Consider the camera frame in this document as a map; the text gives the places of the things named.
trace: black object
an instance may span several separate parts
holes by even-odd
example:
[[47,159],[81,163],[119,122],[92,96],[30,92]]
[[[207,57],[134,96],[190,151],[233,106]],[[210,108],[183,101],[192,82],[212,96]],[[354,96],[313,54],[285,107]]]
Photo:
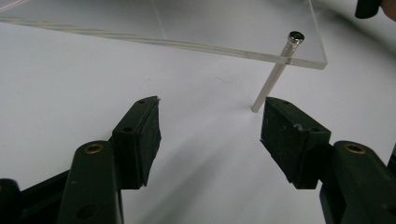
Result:
[[120,191],[147,185],[160,146],[158,104],[136,102],[108,142],[78,148],[70,171],[24,191],[0,179],[0,223],[123,223]]
[[396,176],[396,144],[388,162],[388,169]]
[[370,148],[331,146],[330,134],[295,105],[267,97],[262,143],[295,188],[314,189],[321,180],[326,223],[396,223],[395,176]]
[[381,0],[359,0],[356,6],[355,17],[358,19],[369,19],[376,15]]

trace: white background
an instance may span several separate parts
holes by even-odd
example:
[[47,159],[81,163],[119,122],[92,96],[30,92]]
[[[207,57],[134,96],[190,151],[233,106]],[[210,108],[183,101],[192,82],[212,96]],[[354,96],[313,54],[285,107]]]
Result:
[[[388,162],[395,54],[326,10],[318,26],[328,66],[289,66],[271,96],[330,129],[331,143]],[[0,176],[26,189],[69,169],[79,146],[158,95],[163,140],[148,186],[123,192],[126,223],[324,223],[320,185],[295,189],[259,141],[262,110],[250,107],[272,67],[0,23]]]

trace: brass screw insert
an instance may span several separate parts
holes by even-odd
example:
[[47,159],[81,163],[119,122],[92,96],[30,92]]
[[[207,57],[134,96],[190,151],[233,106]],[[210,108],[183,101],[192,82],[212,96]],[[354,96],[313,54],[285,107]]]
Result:
[[346,150],[356,153],[356,154],[365,154],[366,149],[364,147],[356,146],[356,145],[346,145]]
[[105,147],[101,144],[92,144],[84,148],[85,154],[91,155],[102,151]]

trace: clear acrylic sheet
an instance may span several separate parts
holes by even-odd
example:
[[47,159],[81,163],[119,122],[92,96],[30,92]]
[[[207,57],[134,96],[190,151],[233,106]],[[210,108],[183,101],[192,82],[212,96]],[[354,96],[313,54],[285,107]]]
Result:
[[[0,21],[323,69],[311,2],[291,0],[0,0]],[[279,54],[288,33],[305,41]]]

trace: metal rod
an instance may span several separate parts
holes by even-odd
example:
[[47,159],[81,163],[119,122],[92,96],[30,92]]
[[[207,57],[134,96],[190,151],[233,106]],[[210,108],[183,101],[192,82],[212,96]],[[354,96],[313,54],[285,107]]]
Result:
[[[283,48],[282,53],[280,53],[281,57],[291,57],[293,53],[297,50],[297,47],[303,43],[304,35],[300,32],[293,31],[290,32],[288,36],[288,43],[286,44],[285,48]],[[254,102],[253,106],[251,107],[251,111],[254,113],[259,112],[262,104],[265,101],[265,98],[268,96],[272,88],[275,86],[277,80],[279,79],[280,75],[283,73],[283,70],[286,68],[286,64],[277,63],[273,70],[271,71],[270,76],[265,81],[262,90],[260,91],[259,95],[257,96],[256,101]]]

